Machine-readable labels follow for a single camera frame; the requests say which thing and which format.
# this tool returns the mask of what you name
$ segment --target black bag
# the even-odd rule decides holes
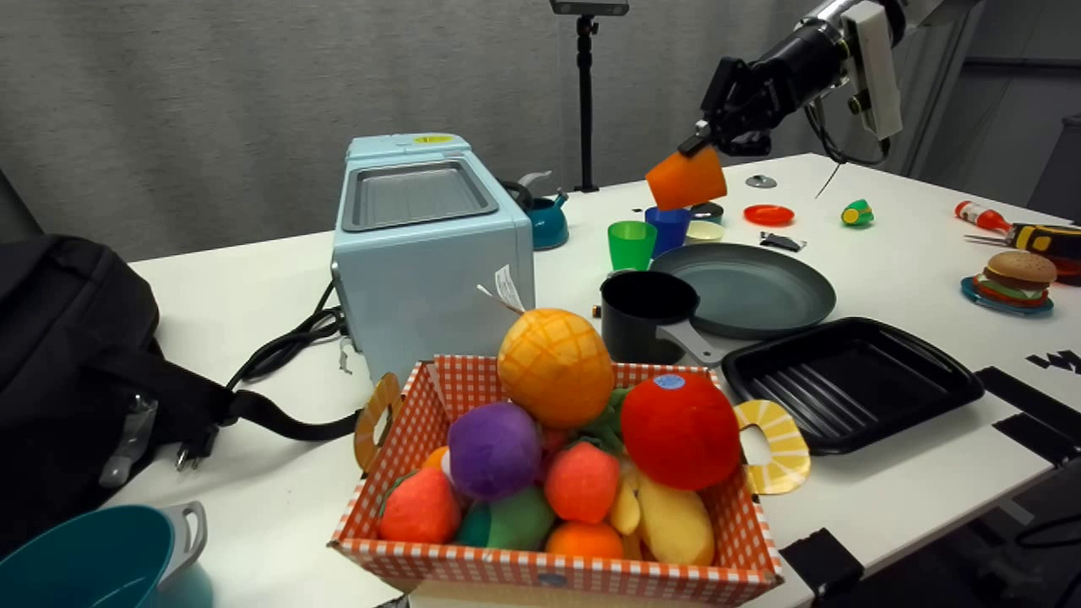
[[[160,304],[107,246],[77,237],[0,244],[0,557],[95,512],[167,443],[186,461],[208,458],[215,431],[240,417],[305,443],[347,436],[356,417],[306,426],[257,392],[233,392],[313,336],[342,330],[323,317],[221,386],[161,357]]]

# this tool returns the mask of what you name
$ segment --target frying pan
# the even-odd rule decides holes
[[[716,337],[777,337],[820,326],[838,293],[813,267],[742,244],[694,244],[661,253],[652,270],[699,293],[694,327]]]

